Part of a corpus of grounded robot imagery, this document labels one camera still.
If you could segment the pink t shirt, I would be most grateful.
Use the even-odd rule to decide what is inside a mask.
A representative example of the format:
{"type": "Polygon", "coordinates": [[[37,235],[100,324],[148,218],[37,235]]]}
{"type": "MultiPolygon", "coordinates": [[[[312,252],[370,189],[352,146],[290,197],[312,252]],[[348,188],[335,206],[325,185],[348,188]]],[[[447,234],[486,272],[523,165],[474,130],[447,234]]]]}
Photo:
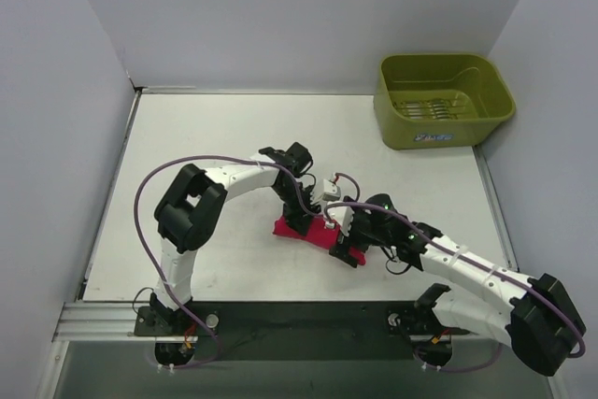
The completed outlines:
{"type": "Polygon", "coordinates": [[[344,235],[338,227],[328,228],[322,218],[313,218],[305,235],[293,230],[283,217],[275,221],[273,235],[302,240],[320,249],[326,249],[331,257],[357,268],[366,264],[364,252],[340,243],[344,235]]]}

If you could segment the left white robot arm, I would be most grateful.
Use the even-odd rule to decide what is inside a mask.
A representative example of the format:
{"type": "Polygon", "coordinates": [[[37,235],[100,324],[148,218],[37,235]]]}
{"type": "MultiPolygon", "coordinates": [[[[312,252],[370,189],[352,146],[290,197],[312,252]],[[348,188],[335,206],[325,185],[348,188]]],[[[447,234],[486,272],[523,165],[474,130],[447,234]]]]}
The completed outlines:
{"type": "Polygon", "coordinates": [[[287,319],[287,309],[267,303],[199,303],[192,299],[191,280],[197,251],[213,236],[226,202],[246,193],[271,188],[283,204],[282,221],[305,240],[315,235],[320,208],[313,203],[314,189],[300,178],[313,164],[298,142],[287,150],[260,149],[249,160],[220,158],[223,165],[201,169],[191,158],[183,165],[154,210],[162,239],[162,255],[151,261],[159,285],[149,306],[138,312],[138,336],[182,335],[196,323],[208,332],[224,332],[256,323],[287,319]]]}

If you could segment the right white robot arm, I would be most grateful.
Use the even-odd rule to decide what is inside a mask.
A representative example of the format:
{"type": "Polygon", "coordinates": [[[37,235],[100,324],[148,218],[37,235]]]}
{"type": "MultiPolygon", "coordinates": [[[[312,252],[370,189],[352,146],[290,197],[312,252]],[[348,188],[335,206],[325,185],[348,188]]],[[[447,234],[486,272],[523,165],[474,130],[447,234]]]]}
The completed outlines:
{"type": "Polygon", "coordinates": [[[408,266],[447,281],[435,299],[416,305],[422,330],[442,326],[491,338],[545,377],[585,355],[585,323],[552,275],[535,278],[492,263],[433,226],[411,221],[386,194],[368,203],[329,203],[323,214],[347,239],[393,249],[408,266]]]}

